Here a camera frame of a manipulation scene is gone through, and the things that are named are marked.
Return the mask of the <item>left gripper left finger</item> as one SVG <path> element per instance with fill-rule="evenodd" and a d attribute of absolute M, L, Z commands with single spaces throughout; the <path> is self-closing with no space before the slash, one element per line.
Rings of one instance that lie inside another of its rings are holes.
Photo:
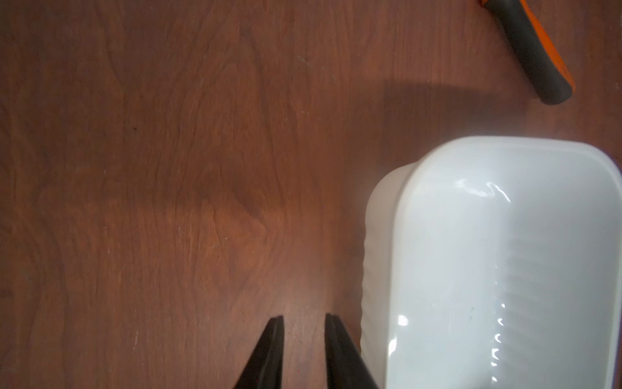
<path fill-rule="evenodd" d="M 234 389 L 281 389 L 284 350 L 283 316 L 269 319 Z"/>

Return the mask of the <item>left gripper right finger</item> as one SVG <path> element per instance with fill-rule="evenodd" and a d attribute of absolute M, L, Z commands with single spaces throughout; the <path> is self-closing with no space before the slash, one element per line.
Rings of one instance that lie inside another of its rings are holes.
<path fill-rule="evenodd" d="M 325 353 L 328 389 L 378 389 L 361 355 L 336 314 L 325 317 Z"/>

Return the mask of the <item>white plastic storage box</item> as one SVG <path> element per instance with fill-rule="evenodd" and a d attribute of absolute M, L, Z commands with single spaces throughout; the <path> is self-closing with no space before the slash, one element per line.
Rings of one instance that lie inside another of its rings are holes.
<path fill-rule="evenodd" d="M 361 354 L 381 388 L 610 388 L 621 174 L 588 144 L 467 137 L 366 208 Z"/>

